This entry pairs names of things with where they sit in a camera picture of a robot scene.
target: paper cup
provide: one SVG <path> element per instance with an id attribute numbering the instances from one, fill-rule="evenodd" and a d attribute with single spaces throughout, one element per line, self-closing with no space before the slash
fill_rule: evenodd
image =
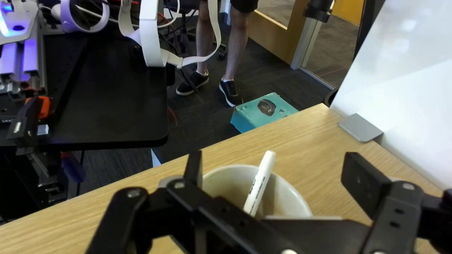
<path id="1" fill-rule="evenodd" d="M 223 196 L 243 207 L 258 167 L 255 165 L 227 165 L 203 176 L 202 189 L 210 196 Z M 310 208 L 298 190 L 279 175 L 271 173 L 255 217 L 306 218 Z"/>

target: whiteboard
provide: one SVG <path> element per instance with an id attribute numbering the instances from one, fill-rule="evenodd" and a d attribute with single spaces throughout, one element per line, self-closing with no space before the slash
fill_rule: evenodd
<path id="1" fill-rule="evenodd" d="M 452 1 L 387 0 L 332 110 L 378 127 L 381 145 L 452 187 Z"/>

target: sneaker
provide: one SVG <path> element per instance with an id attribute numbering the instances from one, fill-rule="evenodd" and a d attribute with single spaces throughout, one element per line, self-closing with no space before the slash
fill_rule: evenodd
<path id="1" fill-rule="evenodd" d="M 243 103 L 243 98 L 237 93 L 236 84 L 233 80 L 228 80 L 228 81 L 220 80 L 220 84 L 217 87 L 223 93 L 224 100 L 230 107 L 234 107 L 234 105 Z"/>
<path id="2" fill-rule="evenodd" d="M 200 86 L 209 83 L 209 76 L 202 76 L 197 72 L 193 72 L 189 74 L 189 83 L 182 81 L 176 88 L 175 93 L 178 95 L 189 95 L 195 91 L 195 88 L 199 88 Z"/>

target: person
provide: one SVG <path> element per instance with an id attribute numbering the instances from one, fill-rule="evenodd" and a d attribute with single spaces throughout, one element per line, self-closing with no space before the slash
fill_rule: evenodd
<path id="1" fill-rule="evenodd" d="M 219 81 L 227 105 L 234 107 L 243 101 L 236 88 L 236 72 L 240 57 L 247 43 L 248 16 L 257 8 L 258 0 L 230 0 L 230 33 L 227 40 L 226 69 Z M 204 56 L 212 50 L 213 29 L 209 18 L 207 0 L 199 1 L 199 16 L 196 22 L 196 55 Z M 209 83 L 209 69 L 206 62 L 199 62 L 196 70 L 188 77 L 190 83 L 182 81 L 175 88 L 178 95 L 189 95 L 195 88 Z"/>

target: wooden table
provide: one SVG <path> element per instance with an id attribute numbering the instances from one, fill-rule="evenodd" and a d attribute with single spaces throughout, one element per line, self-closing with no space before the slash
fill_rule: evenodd
<path id="1" fill-rule="evenodd" d="M 360 152 L 387 176 L 411 180 L 428 193 L 440 190 L 375 142 L 360 143 L 337 127 L 340 115 L 323 104 L 203 148 L 203 170 L 226 163 L 258 165 L 265 149 L 277 152 L 274 170 L 306 199 L 312 213 L 370 220 L 340 183 L 346 151 Z M 0 227 L 0 252 L 83 252 L 111 194 L 125 186 L 152 191 L 158 180 L 183 172 L 186 155 Z M 425 241 L 419 252 L 426 252 Z M 168 239 L 152 252 L 180 252 Z"/>

